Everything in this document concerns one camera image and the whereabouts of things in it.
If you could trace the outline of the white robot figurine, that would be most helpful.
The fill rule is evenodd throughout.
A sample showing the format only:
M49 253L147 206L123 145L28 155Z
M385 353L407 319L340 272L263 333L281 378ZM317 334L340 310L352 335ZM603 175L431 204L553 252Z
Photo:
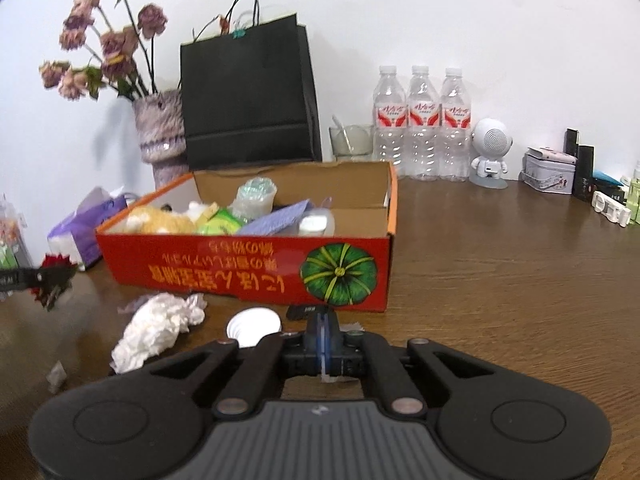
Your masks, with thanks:
M508 166L504 158L510 152L513 138L499 119L483 118L473 129L472 147L477 156L471 162L470 181L481 188L504 190Z

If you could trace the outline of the white tissue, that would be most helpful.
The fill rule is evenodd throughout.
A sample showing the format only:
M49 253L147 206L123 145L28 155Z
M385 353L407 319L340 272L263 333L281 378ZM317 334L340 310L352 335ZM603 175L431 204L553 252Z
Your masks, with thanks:
M111 352L111 369L117 375L142 367L145 361L172 348L180 334L205 320L203 294L186 298L162 292L145 300Z

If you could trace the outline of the middle water bottle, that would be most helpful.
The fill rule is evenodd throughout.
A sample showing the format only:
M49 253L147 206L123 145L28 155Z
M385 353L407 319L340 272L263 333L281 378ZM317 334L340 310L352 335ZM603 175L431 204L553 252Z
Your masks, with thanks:
M427 66L413 66L407 105L408 176L434 181L438 173L436 136L440 126L440 97Z

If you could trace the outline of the small tin box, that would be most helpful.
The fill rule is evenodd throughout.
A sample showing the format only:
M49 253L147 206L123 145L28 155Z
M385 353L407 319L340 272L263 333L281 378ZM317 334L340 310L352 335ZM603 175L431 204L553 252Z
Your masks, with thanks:
M520 180L541 193L572 194L577 158L549 150L529 148L523 156Z

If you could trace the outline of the dried pink roses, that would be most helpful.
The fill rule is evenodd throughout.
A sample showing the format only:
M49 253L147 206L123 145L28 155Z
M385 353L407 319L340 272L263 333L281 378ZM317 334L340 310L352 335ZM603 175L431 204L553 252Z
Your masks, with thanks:
M119 28L108 19L102 0L74 0L58 45L64 52L88 52L89 61L83 66L43 62L38 68L43 88L57 91L67 101L97 100L104 89L130 102L157 94L155 43L165 32L168 18L155 3L142 6L137 13L128 0L116 3L124 7L128 18Z

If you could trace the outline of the red crinkled wrapper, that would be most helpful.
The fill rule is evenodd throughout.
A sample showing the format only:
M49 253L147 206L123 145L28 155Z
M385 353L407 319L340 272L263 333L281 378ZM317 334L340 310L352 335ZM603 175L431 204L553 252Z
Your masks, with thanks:
M34 270L29 291L43 309L51 311L56 302L72 287L78 265L69 256L47 254Z

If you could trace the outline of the white round lid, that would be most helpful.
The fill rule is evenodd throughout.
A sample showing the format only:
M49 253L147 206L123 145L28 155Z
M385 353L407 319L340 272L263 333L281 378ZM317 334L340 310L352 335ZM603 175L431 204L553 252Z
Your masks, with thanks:
M241 348L252 348L265 336L279 333L281 328L281 319L276 311L254 307L237 313L227 324L226 334Z

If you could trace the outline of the green snack packet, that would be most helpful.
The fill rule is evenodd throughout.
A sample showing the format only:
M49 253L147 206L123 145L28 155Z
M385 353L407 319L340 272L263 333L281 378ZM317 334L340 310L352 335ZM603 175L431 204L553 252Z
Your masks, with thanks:
M245 222L236 218L228 209L219 209L213 217L206 220L196 229L198 234L206 236L230 236L245 226Z

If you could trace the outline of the white small bottles cluster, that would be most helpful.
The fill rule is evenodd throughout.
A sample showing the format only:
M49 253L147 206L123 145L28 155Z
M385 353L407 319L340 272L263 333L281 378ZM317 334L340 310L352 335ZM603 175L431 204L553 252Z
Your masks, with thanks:
M609 222L626 226L639 224L639 163L630 177L614 179L602 171L593 173L591 207Z

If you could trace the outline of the red orange cardboard box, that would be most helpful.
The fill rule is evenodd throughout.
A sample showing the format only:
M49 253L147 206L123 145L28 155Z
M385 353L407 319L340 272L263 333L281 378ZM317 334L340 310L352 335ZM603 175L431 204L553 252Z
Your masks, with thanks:
M207 292L258 304L328 304L354 311L386 308L398 182L388 162L300 162L197 171L139 200L181 214L193 202L228 206L252 177L277 187L278 207L308 200L333 214L331 236L129 233L127 208L96 230L120 284L165 292Z

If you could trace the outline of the glass cup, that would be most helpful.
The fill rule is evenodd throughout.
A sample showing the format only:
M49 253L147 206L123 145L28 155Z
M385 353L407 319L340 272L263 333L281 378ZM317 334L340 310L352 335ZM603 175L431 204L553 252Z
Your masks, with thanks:
M370 125L345 125L335 115L329 128L333 157L338 162L367 162L372 159Z

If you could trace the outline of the teal binder clip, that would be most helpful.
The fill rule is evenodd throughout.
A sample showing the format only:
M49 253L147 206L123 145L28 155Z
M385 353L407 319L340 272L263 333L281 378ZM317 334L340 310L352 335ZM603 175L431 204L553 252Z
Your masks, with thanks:
M240 39L245 35L246 35L246 28L240 27L240 26L235 27L235 29L233 29L233 32L231 33L231 36L233 39Z

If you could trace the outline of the purple cloth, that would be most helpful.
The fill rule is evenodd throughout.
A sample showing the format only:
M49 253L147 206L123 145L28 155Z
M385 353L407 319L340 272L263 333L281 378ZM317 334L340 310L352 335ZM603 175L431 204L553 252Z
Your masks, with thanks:
M266 214L247 223L246 226L242 226L235 235L258 237L277 235L288 228L292 228L292 226L296 226L310 206L310 200L301 200L295 204L274 210L270 214Z

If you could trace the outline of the clear plastic bag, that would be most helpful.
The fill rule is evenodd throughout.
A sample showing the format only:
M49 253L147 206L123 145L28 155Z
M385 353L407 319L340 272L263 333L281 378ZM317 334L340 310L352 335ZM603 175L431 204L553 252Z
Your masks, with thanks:
M322 200L319 207L308 209L299 219L297 235L303 237L332 237L335 218L331 210L332 198Z

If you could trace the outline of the black cosmetic tube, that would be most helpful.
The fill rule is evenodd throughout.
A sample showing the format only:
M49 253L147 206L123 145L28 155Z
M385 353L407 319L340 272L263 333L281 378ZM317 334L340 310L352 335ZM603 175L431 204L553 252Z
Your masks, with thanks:
M591 202L593 194L594 147L578 145L572 194L578 200Z

